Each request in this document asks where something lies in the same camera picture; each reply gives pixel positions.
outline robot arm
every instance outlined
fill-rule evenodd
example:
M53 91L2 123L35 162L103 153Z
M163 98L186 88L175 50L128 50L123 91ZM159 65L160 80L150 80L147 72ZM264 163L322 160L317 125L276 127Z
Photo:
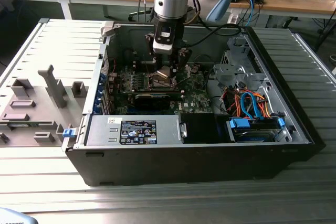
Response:
M154 40L156 54L171 55L173 44L182 39L188 0L155 0Z

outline metal workbench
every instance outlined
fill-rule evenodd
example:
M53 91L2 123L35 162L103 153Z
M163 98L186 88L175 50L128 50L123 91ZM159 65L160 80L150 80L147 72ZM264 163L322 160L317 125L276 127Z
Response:
M22 63L36 41L48 40L62 30L65 33L53 40L56 46L85 44L84 51L95 51L100 33L95 26L99 24L79 20L39 23L0 78L0 106L6 101L5 91L10 92L7 86L13 74L27 74L20 66L33 68L38 62ZM83 38L87 33L93 38ZM69 63L69 57L58 58ZM89 85L93 66L72 67L78 70L80 66L88 68L82 69L86 76L76 78ZM71 65L59 64L57 69L62 82L72 82L73 76L67 76ZM0 207L48 224L335 223L336 143L332 137L324 141L327 146L318 155L289 166L271 180L115 187L87 186L60 147L0 148Z

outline blue latch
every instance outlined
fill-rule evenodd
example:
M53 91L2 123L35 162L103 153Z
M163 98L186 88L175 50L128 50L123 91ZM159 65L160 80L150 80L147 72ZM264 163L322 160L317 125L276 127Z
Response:
M278 123L279 123L280 127L284 127L285 126L285 122L284 122L284 120L282 118L278 119Z
M65 129L63 131L63 137L76 137L76 129Z
M250 123L246 118L233 118L230 120L231 129L233 128L250 128Z

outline side panel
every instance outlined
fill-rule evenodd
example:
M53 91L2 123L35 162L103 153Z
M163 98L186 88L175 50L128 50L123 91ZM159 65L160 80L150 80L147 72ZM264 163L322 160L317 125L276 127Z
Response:
M315 154L309 145L66 151L90 186L200 183L273 178Z

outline metal bracket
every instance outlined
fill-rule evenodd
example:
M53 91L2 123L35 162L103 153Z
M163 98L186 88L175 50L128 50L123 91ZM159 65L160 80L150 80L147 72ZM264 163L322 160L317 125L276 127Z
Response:
M112 35L114 33L114 21L105 21L103 26L100 28L100 33L102 37Z

